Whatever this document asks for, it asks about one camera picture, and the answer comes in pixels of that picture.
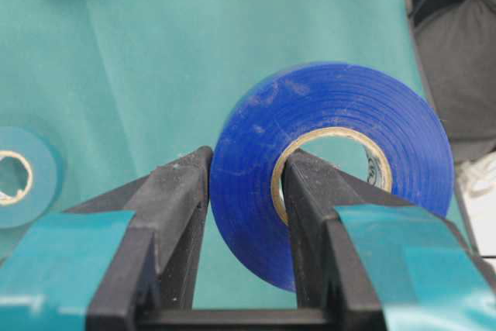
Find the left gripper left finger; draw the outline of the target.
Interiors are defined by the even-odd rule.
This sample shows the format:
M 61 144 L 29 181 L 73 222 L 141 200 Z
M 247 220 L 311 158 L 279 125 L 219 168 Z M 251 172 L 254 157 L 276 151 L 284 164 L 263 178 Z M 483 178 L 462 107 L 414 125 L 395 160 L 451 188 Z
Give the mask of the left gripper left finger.
M 1 266 L 3 330 L 134 330 L 192 306 L 212 150 L 35 222 Z

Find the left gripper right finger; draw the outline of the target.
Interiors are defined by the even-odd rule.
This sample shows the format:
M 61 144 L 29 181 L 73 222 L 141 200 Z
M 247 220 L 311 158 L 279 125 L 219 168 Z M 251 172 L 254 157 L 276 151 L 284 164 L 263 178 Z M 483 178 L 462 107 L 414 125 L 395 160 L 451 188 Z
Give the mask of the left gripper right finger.
M 450 221 L 302 150 L 283 191 L 299 306 L 338 330 L 495 328 L 495 272 Z

